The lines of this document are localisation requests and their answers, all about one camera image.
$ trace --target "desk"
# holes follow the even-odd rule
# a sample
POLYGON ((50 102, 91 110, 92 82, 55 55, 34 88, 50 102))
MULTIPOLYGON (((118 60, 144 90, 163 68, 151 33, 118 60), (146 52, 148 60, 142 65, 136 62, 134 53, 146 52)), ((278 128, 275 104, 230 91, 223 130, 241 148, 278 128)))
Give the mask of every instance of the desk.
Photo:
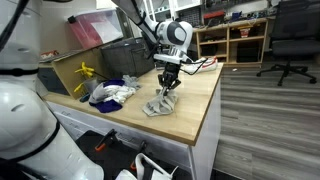
POLYGON ((87 130, 106 134, 115 129, 128 145, 146 140, 155 157, 189 171, 194 180, 209 180, 220 135, 222 66, 194 76, 180 73, 179 99, 175 111, 167 116, 148 117, 142 111, 159 88, 157 74, 161 72, 155 70, 139 78, 142 88, 123 109, 109 114, 69 96, 50 93, 44 99, 73 135, 87 130))

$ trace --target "office chair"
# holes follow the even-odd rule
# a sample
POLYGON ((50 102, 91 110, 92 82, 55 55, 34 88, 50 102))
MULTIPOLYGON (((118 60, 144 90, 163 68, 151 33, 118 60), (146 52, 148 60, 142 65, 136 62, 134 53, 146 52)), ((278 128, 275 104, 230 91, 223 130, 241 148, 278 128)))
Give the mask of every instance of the office chair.
POLYGON ((286 57, 287 64, 275 64, 268 70, 257 73, 283 71, 278 86, 282 86, 284 77, 289 72, 310 78, 310 83, 317 83, 316 77, 307 73, 307 66, 291 66, 296 56, 320 54, 320 42, 315 36, 320 32, 320 0, 289 0, 279 2, 273 31, 271 47, 275 58, 286 57))

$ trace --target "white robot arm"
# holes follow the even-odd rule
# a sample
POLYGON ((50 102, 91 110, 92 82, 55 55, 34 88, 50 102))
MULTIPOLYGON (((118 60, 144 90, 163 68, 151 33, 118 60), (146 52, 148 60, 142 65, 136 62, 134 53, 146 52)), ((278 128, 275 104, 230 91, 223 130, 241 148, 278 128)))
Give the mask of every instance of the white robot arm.
POLYGON ((31 179, 102 180, 35 92, 41 1, 30 2, 0 0, 0 179, 22 179, 12 177, 18 169, 31 179))
POLYGON ((166 95, 170 89, 176 88, 181 83, 178 74, 181 63, 188 59, 186 54, 192 38, 192 26, 187 22, 153 21, 146 12, 139 10, 135 0, 112 1, 146 33, 151 42, 171 46, 169 54, 154 55, 154 59, 167 62, 163 74, 158 76, 159 83, 163 87, 162 92, 166 95))

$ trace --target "crumpled cloth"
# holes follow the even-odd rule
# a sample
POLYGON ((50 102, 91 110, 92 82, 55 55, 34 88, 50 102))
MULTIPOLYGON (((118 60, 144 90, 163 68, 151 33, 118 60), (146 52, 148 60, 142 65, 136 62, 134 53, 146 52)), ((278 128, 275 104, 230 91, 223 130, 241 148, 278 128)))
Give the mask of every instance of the crumpled cloth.
POLYGON ((128 87, 135 88, 136 90, 141 88, 141 85, 138 83, 138 78, 130 77, 129 75, 123 75, 122 80, 124 85, 128 87))
POLYGON ((167 96, 159 93, 155 98, 149 101, 142 110, 148 116, 171 114, 174 111, 174 106, 177 101, 177 93, 174 90, 170 90, 167 96))
POLYGON ((123 84, 123 80, 110 80, 99 84, 90 96, 89 104, 101 113, 120 110, 121 104, 136 92, 134 88, 122 86, 123 84))

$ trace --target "gray floor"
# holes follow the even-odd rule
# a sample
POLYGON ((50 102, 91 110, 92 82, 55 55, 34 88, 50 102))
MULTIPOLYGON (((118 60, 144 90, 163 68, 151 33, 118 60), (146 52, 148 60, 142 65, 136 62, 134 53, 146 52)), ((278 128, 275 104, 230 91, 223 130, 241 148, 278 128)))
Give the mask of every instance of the gray floor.
MULTIPOLYGON (((320 81, 320 65, 307 65, 320 81)), ((320 179, 320 82, 290 74, 278 87, 280 72, 259 78, 258 71, 223 71, 214 168, 242 179, 320 179)))

